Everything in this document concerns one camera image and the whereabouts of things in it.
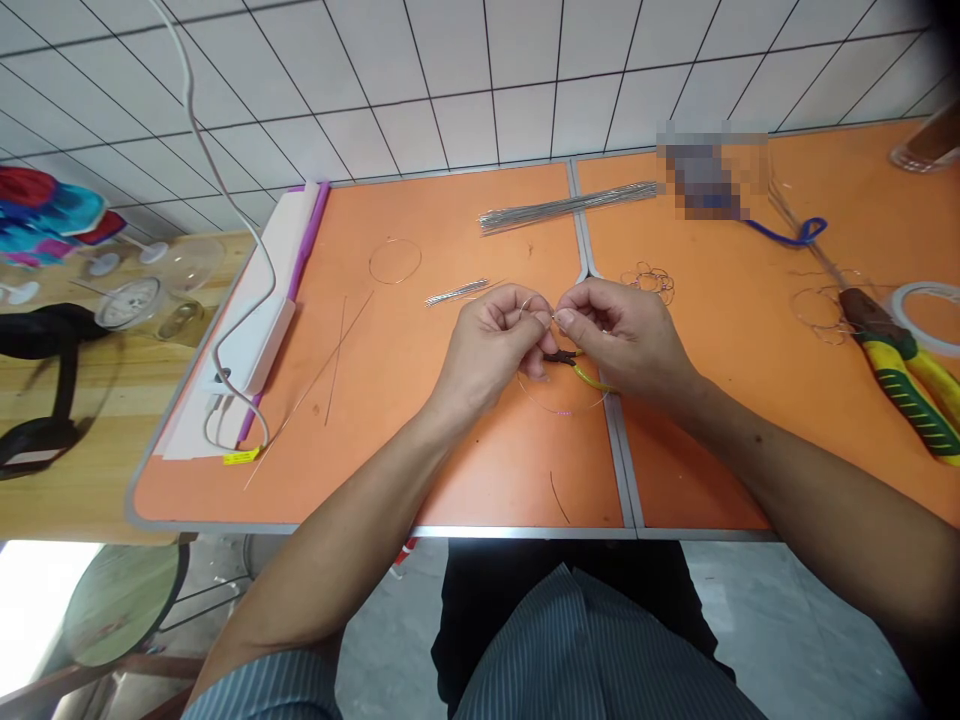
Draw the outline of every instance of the blue cord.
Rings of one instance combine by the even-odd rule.
[[[775,233],[773,230],[765,228],[756,220],[744,220],[744,222],[757,232],[761,232],[771,240],[792,245],[793,247],[807,247],[817,241],[817,236],[827,229],[827,221],[823,218],[810,218],[800,226],[800,236],[797,238],[788,238],[784,235]]]

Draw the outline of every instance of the hand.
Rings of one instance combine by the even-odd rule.
[[[463,306],[429,404],[472,422],[497,404],[517,370],[544,380],[543,353],[557,352],[543,296],[503,285]]]
[[[588,278],[564,293],[555,317],[622,393],[665,405],[701,381],[656,293]]]

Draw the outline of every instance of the gray floor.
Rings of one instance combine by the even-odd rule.
[[[194,543],[184,592],[239,574],[240,542],[239,536],[207,536]],[[720,643],[718,658],[734,668],[740,688],[771,720],[915,716],[918,700],[880,632],[784,545],[683,546],[704,615]],[[272,549],[261,547],[265,554]],[[348,626],[337,679],[347,720],[446,717],[430,660],[446,556],[446,541],[421,540],[402,566],[403,578],[384,577]],[[229,589],[217,592],[222,598]],[[202,605],[178,607],[171,619],[196,607]],[[157,643],[169,652],[205,653],[228,608],[161,635]],[[127,678],[108,717],[139,717],[137,711],[158,704],[173,688]]]

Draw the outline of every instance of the tape roll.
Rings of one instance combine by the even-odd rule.
[[[958,306],[958,313],[960,313],[960,287],[935,282],[908,283],[894,290],[893,295],[890,296],[890,314],[897,324],[913,333],[917,342],[927,350],[935,352],[938,355],[960,357],[960,345],[934,337],[930,333],[921,330],[915,322],[907,317],[907,311],[903,305],[907,296],[915,293],[919,293],[920,295],[934,295],[944,300],[949,300]]]

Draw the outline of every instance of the forearm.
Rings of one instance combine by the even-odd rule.
[[[960,533],[953,527],[709,381],[668,412],[733,470],[780,537],[839,596],[913,637],[956,629]]]
[[[341,630],[396,559],[443,461],[469,430],[429,403],[297,529],[210,653],[194,697],[231,670]]]

